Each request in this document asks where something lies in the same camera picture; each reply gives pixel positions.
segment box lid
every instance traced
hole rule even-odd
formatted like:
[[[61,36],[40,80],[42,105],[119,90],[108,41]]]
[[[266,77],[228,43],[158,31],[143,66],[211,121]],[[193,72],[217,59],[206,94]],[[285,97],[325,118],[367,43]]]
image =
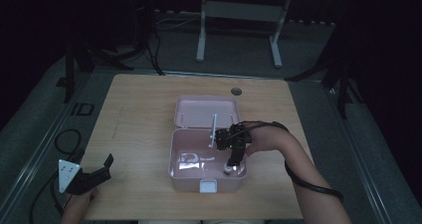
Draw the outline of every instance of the box lid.
[[[229,127],[240,120],[237,101],[233,97],[180,96],[177,99],[174,123],[178,127],[211,127],[214,114],[216,127]]]

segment plastic container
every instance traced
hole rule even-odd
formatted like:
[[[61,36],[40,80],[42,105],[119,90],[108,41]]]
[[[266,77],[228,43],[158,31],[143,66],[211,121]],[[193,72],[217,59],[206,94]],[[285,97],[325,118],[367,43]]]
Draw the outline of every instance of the plastic container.
[[[224,173],[232,150],[210,147],[214,115],[215,128],[239,122],[237,102],[231,97],[181,96],[177,100],[171,138],[169,175],[177,191],[202,193],[236,191],[246,176],[245,159],[230,174]]]

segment wooden table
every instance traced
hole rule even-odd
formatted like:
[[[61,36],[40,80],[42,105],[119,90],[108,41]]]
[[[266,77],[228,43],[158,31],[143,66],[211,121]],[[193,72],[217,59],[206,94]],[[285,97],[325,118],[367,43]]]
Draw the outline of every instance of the wooden table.
[[[237,96],[241,120],[279,121],[307,140],[284,81],[212,77],[117,75],[88,144],[82,167],[91,172],[114,156],[111,180],[99,186],[87,219],[294,219],[302,214],[276,151],[247,159],[248,174],[233,193],[177,192],[168,173],[174,113],[181,95]]]

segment gray carpet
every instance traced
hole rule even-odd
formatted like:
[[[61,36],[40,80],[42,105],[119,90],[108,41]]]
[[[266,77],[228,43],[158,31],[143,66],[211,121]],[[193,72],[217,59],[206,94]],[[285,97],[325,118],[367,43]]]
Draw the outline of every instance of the gray carpet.
[[[284,66],[276,69],[268,38],[262,32],[254,35],[238,29],[228,31],[210,26],[205,61],[198,64],[195,62],[198,38],[195,24],[161,29],[158,32],[161,38],[158,61],[166,74],[184,72],[281,79],[311,67],[331,31],[332,27],[322,25],[287,24],[279,42]],[[153,51],[157,44],[157,39],[151,38]],[[154,75],[147,56],[140,55],[124,62],[135,67],[129,73]],[[21,199],[18,198],[16,209],[7,223],[28,223],[32,200],[57,168],[57,160],[66,158],[54,149],[54,140],[46,133],[54,137],[61,130],[76,128],[82,134],[81,146],[87,145],[112,77],[121,71],[98,62],[91,75],[77,72],[77,84],[81,89],[68,105],[62,103],[64,89],[55,87],[63,73],[64,60],[49,70],[0,135],[1,200],[13,190],[20,171],[39,143],[52,147],[28,189],[23,190]],[[314,82],[322,76],[323,73],[315,74],[307,81],[290,83],[290,87],[316,166],[334,188],[343,192],[344,206],[353,223],[421,223],[422,211],[366,106],[354,100],[347,105],[348,120],[340,118],[333,105],[335,95]],[[93,114],[71,115],[75,103],[95,105]],[[59,141],[71,149],[77,139],[67,133]],[[356,163],[356,151],[363,166]],[[375,193],[378,198],[368,197],[368,193]],[[59,221],[48,190],[41,195],[34,210],[36,223]],[[303,220],[274,220],[272,223],[303,223]]]

